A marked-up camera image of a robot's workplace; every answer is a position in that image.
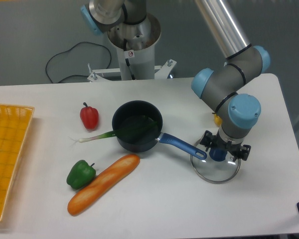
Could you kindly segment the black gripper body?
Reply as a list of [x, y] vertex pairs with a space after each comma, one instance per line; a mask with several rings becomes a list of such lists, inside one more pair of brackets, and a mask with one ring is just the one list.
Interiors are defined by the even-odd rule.
[[229, 152], [233, 156], [237, 156], [241, 147], [241, 143], [234, 141], [224, 141], [219, 135], [216, 135], [212, 140], [211, 151], [224, 151]]

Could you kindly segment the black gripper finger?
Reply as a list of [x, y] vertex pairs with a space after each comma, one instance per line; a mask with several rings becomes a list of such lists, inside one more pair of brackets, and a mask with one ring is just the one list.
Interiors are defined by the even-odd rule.
[[236, 161], [238, 159], [241, 159], [243, 161], [246, 161], [249, 157], [251, 151], [250, 145], [239, 145], [231, 154], [233, 156], [232, 161]]
[[203, 145], [205, 147], [205, 151], [207, 152], [211, 148], [213, 144], [213, 140], [214, 140], [214, 135], [212, 134], [212, 132], [206, 130], [199, 144]]

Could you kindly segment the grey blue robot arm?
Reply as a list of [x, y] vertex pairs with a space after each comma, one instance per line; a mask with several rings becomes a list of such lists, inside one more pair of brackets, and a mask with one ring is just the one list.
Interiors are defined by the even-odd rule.
[[[261, 113], [259, 101], [238, 90], [264, 73], [271, 59], [261, 46], [253, 46], [225, 0], [198, 0], [203, 18], [226, 58], [222, 70], [201, 70], [191, 88], [222, 119], [217, 134], [206, 131], [200, 143], [215, 161], [227, 154], [246, 160], [250, 146], [243, 140]], [[116, 47], [123, 80], [153, 79], [154, 46], [161, 29], [147, 12], [144, 0], [92, 0], [80, 9], [95, 35], [106, 33]]]

